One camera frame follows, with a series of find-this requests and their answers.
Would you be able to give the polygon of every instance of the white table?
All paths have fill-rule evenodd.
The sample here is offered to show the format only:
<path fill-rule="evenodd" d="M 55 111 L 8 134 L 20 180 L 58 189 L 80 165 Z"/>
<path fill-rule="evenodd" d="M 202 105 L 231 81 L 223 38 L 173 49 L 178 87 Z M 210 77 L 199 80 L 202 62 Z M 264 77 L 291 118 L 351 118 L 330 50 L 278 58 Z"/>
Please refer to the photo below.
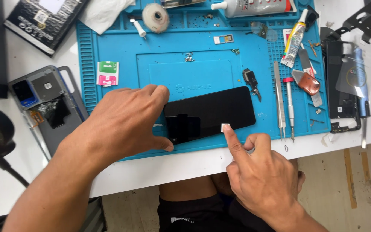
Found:
<path fill-rule="evenodd" d="M 9 14 L 17 1 L 4 0 L 5 15 Z M 322 11 L 322 26 L 327 21 L 331 21 L 335 22 L 334 29 L 341 27 L 345 19 L 362 7 L 363 0 L 316 0 L 317 11 Z M 80 84 L 75 30 L 69 34 L 69 38 L 65 40 L 54 59 L 45 56 L 10 31 L 7 31 L 7 43 L 9 81 L 47 65 L 57 67 L 65 65 L 71 68 L 77 84 Z M 367 73 L 371 77 L 371 68 L 367 70 Z M 369 86 L 369 95 L 371 103 L 371 85 Z M 0 100 L 0 110 L 13 121 L 16 130 L 14 141 L 17 143 L 17 147 L 6 156 L 6 159 L 25 179 L 31 181 L 46 166 L 47 162 L 12 97 Z M 343 123 L 347 124 L 351 121 L 346 120 Z M 334 142 L 331 142 L 328 137 L 327 133 L 296 137 L 295 143 L 292 143 L 290 139 L 286 143 L 274 140 L 272 141 L 272 147 L 286 158 L 294 159 L 359 146 L 361 130 L 340 134 Z M 367 142 L 371 143 L 371 117 L 368 119 Z M 284 150 L 285 145 L 289 147 L 288 152 Z M 117 162 L 97 176 L 90 196 L 102 196 L 224 172 L 231 159 L 231 154 L 227 148 L 217 148 Z M 23 191 L 24 187 L 18 181 L 7 172 L 0 170 L 0 215 L 9 213 Z"/>

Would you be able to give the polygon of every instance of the floor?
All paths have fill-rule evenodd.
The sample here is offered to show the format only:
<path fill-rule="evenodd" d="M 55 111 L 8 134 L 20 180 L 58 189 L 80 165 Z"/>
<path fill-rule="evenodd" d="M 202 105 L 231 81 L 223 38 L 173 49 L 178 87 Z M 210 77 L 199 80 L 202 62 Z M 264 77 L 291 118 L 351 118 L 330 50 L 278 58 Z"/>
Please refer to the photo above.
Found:
<path fill-rule="evenodd" d="M 329 231 L 371 231 L 371 145 L 298 160 L 298 200 Z M 103 196 L 108 232 L 157 232 L 158 187 Z"/>

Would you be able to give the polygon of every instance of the blue silicone repair mat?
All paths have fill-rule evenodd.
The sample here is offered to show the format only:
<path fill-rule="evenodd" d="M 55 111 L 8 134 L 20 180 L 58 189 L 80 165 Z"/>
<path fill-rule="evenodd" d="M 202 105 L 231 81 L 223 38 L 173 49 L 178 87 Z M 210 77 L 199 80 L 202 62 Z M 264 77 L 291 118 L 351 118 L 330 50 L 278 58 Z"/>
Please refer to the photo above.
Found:
<path fill-rule="evenodd" d="M 236 130 L 240 141 L 251 133 L 264 132 L 272 139 L 280 139 L 277 126 L 277 111 L 273 62 L 280 62 L 284 52 L 283 29 L 292 28 L 307 5 L 314 6 L 312 0 L 295 0 L 299 12 L 281 13 L 263 17 L 226 18 L 223 11 L 210 8 L 216 1 L 206 1 L 182 8 L 168 10 L 169 28 L 166 32 L 155 34 L 139 23 L 147 31 L 147 41 L 139 37 L 128 15 L 141 16 L 147 3 L 154 0 L 137 0 L 136 6 L 130 6 L 117 18 L 113 26 L 99 36 L 81 22 L 77 23 L 77 37 L 80 52 L 82 98 L 89 113 L 102 97 L 113 89 L 122 87 L 138 88 L 150 83 L 165 85 L 170 90 L 170 101 L 190 98 L 220 90 L 246 85 L 242 71 L 246 68 L 254 71 L 261 93 L 261 102 L 252 96 L 257 123 L 253 126 Z M 212 14 L 213 19 L 204 18 Z M 268 42 L 251 31 L 250 22 L 259 21 L 275 30 L 276 42 Z M 215 45 L 213 36 L 232 34 L 233 43 Z M 320 93 L 323 105 L 314 107 L 311 97 L 292 82 L 292 97 L 295 109 L 295 136 L 317 134 L 330 131 L 328 118 L 324 69 L 320 47 L 314 56 L 308 40 L 319 42 L 317 25 L 305 33 L 304 45 L 310 60 L 317 70 L 316 78 L 322 84 Z M 236 55 L 231 49 L 239 49 Z M 194 62 L 185 62 L 186 54 L 193 52 Z M 118 61 L 120 74 L 118 86 L 100 87 L 96 81 L 96 63 L 99 61 Z M 280 76 L 291 77 L 292 69 L 280 65 Z M 297 58 L 294 69 L 302 70 Z M 287 113 L 286 85 L 282 84 L 285 95 L 286 135 L 290 137 L 290 124 Z M 155 135 L 167 136 L 164 116 L 156 122 L 163 126 L 153 128 Z M 126 159 L 138 159 L 150 156 L 174 154 L 188 151 L 225 147 L 222 134 L 176 145 L 173 152 L 151 150 Z"/>

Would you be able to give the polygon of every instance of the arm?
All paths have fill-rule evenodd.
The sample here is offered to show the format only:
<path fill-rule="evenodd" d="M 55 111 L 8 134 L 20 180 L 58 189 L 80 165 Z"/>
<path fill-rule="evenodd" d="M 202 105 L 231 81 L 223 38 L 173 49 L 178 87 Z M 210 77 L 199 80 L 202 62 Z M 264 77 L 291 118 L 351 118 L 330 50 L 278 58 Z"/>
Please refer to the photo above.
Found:
<path fill-rule="evenodd" d="M 78 231 L 91 183 L 103 169 L 150 149 L 174 149 L 152 134 L 168 98 L 168 89 L 156 85 L 107 93 L 15 203 L 3 232 Z"/>
<path fill-rule="evenodd" d="M 278 232 L 328 232 L 296 201 L 297 174 L 290 161 L 271 150 L 268 134 L 251 134 L 242 145 L 229 125 L 223 131 L 234 158 L 227 166 L 231 189 L 247 210 Z"/>

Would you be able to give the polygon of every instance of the black cable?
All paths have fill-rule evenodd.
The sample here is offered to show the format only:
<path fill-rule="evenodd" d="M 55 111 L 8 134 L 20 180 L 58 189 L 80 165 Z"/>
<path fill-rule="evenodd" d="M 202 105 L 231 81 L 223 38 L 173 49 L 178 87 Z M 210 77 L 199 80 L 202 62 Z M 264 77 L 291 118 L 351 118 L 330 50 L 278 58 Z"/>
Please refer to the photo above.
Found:
<path fill-rule="evenodd" d="M 8 161 L 4 158 L 0 158 L 0 168 L 4 171 L 7 171 L 9 174 L 11 174 L 15 179 L 17 179 L 23 186 L 28 187 L 30 184 L 18 173 L 16 172 L 11 165 L 8 163 Z"/>

